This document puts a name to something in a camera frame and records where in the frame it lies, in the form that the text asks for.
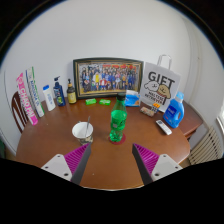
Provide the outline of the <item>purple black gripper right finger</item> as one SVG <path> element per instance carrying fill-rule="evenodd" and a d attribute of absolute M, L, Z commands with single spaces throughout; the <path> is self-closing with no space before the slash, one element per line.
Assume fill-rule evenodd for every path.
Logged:
<path fill-rule="evenodd" d="M 169 155 L 158 155 L 151 150 L 134 143 L 132 154 L 136 160 L 144 185 L 164 178 L 182 169 Z"/>

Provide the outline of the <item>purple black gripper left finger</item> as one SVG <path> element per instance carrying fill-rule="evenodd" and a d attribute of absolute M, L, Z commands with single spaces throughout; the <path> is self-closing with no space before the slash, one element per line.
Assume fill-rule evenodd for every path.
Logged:
<path fill-rule="evenodd" d="M 91 154 L 91 144 L 87 143 L 66 155 L 56 154 L 42 169 L 79 185 Z"/>

